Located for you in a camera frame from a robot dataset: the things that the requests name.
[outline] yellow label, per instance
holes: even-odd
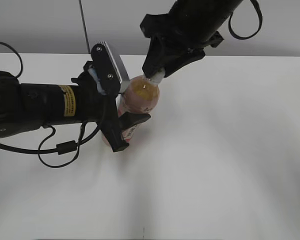
[[[74,117],[76,115],[76,96],[72,88],[68,85],[59,85],[64,96],[64,116]]]

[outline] black wire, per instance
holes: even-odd
[[[14,49],[12,46],[10,46],[9,44],[0,41],[0,45],[3,45],[3,46],[5,46],[5,47],[7,47],[8,49],[10,49],[10,50],[11,50],[15,55],[17,55],[17,57],[19,58],[21,68],[20,68],[20,72],[15,76],[16,78],[19,78],[19,77],[21,76],[22,72],[24,71],[24,63],[22,62],[21,56],[19,55],[19,53],[17,52],[17,50],[15,50],[15,49]]]
[[[83,122],[81,127],[80,127],[80,134],[79,134],[79,138],[78,138],[78,143],[77,143],[77,150],[76,150],[76,154],[74,155],[73,159],[71,161],[68,161],[64,164],[61,164],[61,165],[50,165],[48,163],[46,163],[45,161],[43,161],[43,159],[41,158],[40,154],[38,153],[38,158],[40,160],[40,162],[49,167],[49,168],[52,168],[52,169],[60,169],[60,168],[64,168],[66,166],[68,166],[69,164],[73,163],[75,160],[78,159],[79,157],[79,154],[80,154],[80,146],[82,145],[82,139],[84,138],[84,135],[85,135],[85,131],[86,131],[86,126],[87,126],[87,121]],[[48,126],[48,128],[51,128],[52,129],[52,133],[47,136],[39,145],[38,147],[38,152],[40,152],[41,150],[41,147],[42,145],[50,138],[52,138],[55,134],[56,134],[56,129],[53,127],[53,126]]]
[[[262,28],[263,21],[264,21],[264,18],[263,18],[263,15],[262,15],[262,11],[261,11],[261,9],[260,9],[260,5],[259,5],[258,1],[257,1],[257,0],[250,0],[250,1],[251,1],[252,5],[253,5],[254,9],[256,10],[257,15],[258,15],[258,18],[259,18],[259,28],[258,28],[258,30],[257,30],[254,34],[252,34],[252,35],[250,35],[250,36],[239,36],[239,35],[237,35],[237,34],[234,32],[234,30],[233,30],[233,28],[232,28],[232,24],[231,24],[232,17],[233,17],[233,15],[234,15],[234,13],[232,13],[231,16],[230,16],[230,19],[229,19],[229,23],[228,23],[229,31],[230,31],[230,34],[231,34],[234,38],[239,39],[239,40],[247,40],[247,39],[251,39],[251,38],[253,38],[255,35],[257,35],[257,34],[260,32],[260,30],[261,30],[261,28]]]
[[[86,47],[88,49],[88,53],[91,54],[89,39],[88,39],[88,33],[87,33],[87,27],[86,27],[86,21],[85,21],[85,15],[84,15],[84,10],[82,8],[81,0],[79,0],[79,6],[80,6],[80,13],[81,13],[83,30],[84,30],[85,43],[86,43]]]

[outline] bottle cap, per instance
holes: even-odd
[[[164,79],[166,75],[166,71],[164,68],[161,68],[153,77],[151,77],[149,80],[155,84],[161,83],[162,79]]]

